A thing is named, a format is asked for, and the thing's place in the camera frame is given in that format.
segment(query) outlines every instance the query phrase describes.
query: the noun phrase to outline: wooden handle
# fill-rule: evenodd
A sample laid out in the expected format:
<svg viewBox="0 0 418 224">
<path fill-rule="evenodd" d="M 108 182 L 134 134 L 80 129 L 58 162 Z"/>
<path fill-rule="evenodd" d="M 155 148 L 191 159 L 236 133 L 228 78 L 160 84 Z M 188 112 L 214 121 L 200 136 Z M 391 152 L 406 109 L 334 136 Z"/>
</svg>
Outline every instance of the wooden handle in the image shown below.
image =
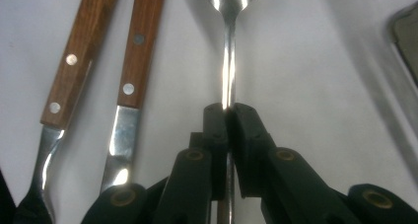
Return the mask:
<svg viewBox="0 0 418 224">
<path fill-rule="evenodd" d="M 40 122 L 67 128 L 116 0 L 82 0 Z"/>
<path fill-rule="evenodd" d="M 135 0 L 117 104 L 141 109 L 164 0 Z"/>
</svg>

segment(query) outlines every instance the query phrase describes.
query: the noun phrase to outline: silver spoon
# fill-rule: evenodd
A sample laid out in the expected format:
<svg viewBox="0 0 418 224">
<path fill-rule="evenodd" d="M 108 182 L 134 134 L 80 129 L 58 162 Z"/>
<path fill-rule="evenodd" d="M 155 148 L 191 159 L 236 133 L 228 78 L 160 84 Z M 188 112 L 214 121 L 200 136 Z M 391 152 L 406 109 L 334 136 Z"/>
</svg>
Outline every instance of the silver spoon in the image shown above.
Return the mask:
<svg viewBox="0 0 418 224">
<path fill-rule="evenodd" d="M 238 14 L 251 0 L 209 0 L 222 14 L 225 23 L 224 66 L 222 69 L 222 106 L 231 108 L 235 102 L 235 26 Z M 218 223 L 234 223 L 234 162 L 227 159 L 227 189 L 225 199 L 218 204 Z"/>
</svg>

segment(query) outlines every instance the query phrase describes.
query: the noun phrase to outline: knife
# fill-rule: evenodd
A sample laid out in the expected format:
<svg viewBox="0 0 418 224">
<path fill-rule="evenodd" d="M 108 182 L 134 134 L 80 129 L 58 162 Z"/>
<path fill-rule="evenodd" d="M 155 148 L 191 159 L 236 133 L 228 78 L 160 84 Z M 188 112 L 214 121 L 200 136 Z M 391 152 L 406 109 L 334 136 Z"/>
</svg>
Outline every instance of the knife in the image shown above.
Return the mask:
<svg viewBox="0 0 418 224">
<path fill-rule="evenodd" d="M 76 108 L 98 54 L 116 0 L 82 0 L 40 123 L 43 124 L 30 189 L 19 204 L 14 223 L 52 223 L 46 193 L 48 169 Z"/>
<path fill-rule="evenodd" d="M 101 192 L 131 181 L 138 123 L 164 0 L 135 0 Z"/>
</svg>

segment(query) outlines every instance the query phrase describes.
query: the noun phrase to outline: utensil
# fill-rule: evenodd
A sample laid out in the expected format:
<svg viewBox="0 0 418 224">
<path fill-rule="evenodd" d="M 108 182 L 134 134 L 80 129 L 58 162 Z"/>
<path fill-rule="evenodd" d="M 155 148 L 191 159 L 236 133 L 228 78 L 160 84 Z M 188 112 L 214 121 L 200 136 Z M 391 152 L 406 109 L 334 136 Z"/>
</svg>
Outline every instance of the utensil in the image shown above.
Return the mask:
<svg viewBox="0 0 418 224">
<path fill-rule="evenodd" d="M 222 69 L 222 105 L 234 106 L 236 93 L 235 27 L 238 14 L 251 0 L 209 0 L 222 14 L 225 24 L 224 66 Z M 234 223 L 234 161 L 227 158 L 227 189 L 225 199 L 218 204 L 218 223 Z"/>
<path fill-rule="evenodd" d="M 131 180 L 132 155 L 163 2 L 134 2 L 101 192 Z"/>
<path fill-rule="evenodd" d="M 48 170 L 70 124 L 84 83 L 103 41 L 116 0 L 82 0 L 40 122 L 43 129 L 30 189 L 14 223 L 52 223 Z"/>
</svg>

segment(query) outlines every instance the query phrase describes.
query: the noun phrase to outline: rivet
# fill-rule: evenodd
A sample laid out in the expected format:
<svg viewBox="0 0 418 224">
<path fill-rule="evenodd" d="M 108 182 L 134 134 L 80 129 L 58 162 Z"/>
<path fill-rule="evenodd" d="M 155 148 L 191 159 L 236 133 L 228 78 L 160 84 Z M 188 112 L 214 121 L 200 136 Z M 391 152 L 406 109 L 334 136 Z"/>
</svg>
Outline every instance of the rivet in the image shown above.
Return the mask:
<svg viewBox="0 0 418 224">
<path fill-rule="evenodd" d="M 132 84 L 123 85 L 123 93 L 126 95 L 131 95 L 135 91 L 135 87 Z"/>
<path fill-rule="evenodd" d="M 57 103 L 49 104 L 49 111 L 51 113 L 58 113 L 61 110 L 61 106 Z"/>
<path fill-rule="evenodd" d="M 137 34 L 133 37 L 133 42 L 135 44 L 142 44 L 144 42 L 144 40 L 145 40 L 144 36 L 139 35 L 139 34 Z"/>
<path fill-rule="evenodd" d="M 77 63 L 77 56 L 75 54 L 69 54 L 65 58 L 65 62 L 67 62 L 68 65 L 74 65 Z"/>
<path fill-rule="evenodd" d="M 289 151 L 280 150 L 276 152 L 276 157 L 284 161 L 295 160 L 295 155 Z"/>
<path fill-rule="evenodd" d="M 198 161 L 203 158 L 203 153 L 199 151 L 189 151 L 185 154 L 185 157 L 192 161 Z"/>
<path fill-rule="evenodd" d="M 135 200 L 136 193 L 130 188 L 118 190 L 110 197 L 110 203 L 113 206 L 126 206 Z"/>
<path fill-rule="evenodd" d="M 393 202 L 388 197 L 372 189 L 363 191 L 363 197 L 378 208 L 390 209 L 393 207 Z"/>
</svg>

